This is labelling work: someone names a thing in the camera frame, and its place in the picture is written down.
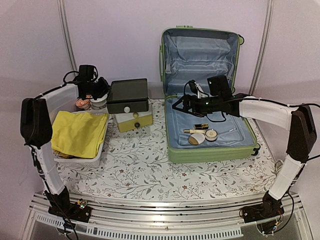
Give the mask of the green hard-shell suitcase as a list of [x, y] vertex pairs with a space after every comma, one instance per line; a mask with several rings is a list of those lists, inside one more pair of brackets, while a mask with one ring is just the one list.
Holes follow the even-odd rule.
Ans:
[[[260, 145], [248, 120], [223, 112], [198, 117], [172, 109], [183, 93], [192, 94], [185, 84], [195, 80], [207, 94], [207, 79], [226, 76], [231, 92], [240, 46], [244, 38], [237, 33], [203, 28], [170, 28], [161, 38], [159, 67], [165, 94], [165, 124], [168, 158], [175, 164], [244, 159], [255, 156]], [[195, 124], [209, 125], [217, 132], [216, 141], [205, 140], [191, 145], [190, 133]]]

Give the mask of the drawer cabinet with dark top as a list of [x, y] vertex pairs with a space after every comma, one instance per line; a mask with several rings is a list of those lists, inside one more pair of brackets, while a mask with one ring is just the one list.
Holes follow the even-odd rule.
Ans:
[[114, 116], [119, 132], [153, 124], [152, 103], [146, 78], [115, 80], [107, 95], [108, 113]]

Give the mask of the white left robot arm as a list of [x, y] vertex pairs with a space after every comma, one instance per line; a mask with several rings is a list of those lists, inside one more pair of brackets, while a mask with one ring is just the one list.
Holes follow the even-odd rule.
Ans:
[[65, 224], [70, 226], [72, 221], [87, 223], [92, 208], [83, 199], [76, 203], [70, 201], [69, 191], [58, 173], [51, 147], [53, 129], [50, 112], [74, 99], [85, 99], [88, 95], [98, 99], [110, 88], [94, 65], [80, 65], [73, 74], [73, 80], [64, 80], [61, 85], [36, 97], [25, 98], [20, 114], [20, 134], [24, 144], [30, 148], [33, 165], [43, 181], [44, 194], [50, 202], [48, 213], [62, 217]]

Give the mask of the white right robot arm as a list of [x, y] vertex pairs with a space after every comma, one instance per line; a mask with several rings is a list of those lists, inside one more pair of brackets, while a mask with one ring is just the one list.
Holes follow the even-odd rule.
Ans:
[[310, 155], [317, 141], [318, 134], [313, 118], [312, 107], [318, 103], [282, 103], [276, 100], [255, 97], [246, 93], [233, 94], [225, 76], [208, 78], [210, 93], [205, 93], [195, 80], [185, 84], [192, 94], [184, 92], [173, 104], [174, 110], [196, 117], [204, 117], [214, 112], [222, 112], [234, 117], [249, 118], [281, 128], [278, 147], [267, 139], [271, 150], [283, 164], [272, 185], [265, 192], [262, 202], [247, 205], [240, 209], [240, 216], [245, 223], [263, 221], [284, 213], [282, 199], [290, 194], [294, 182], [308, 163], [314, 159]]

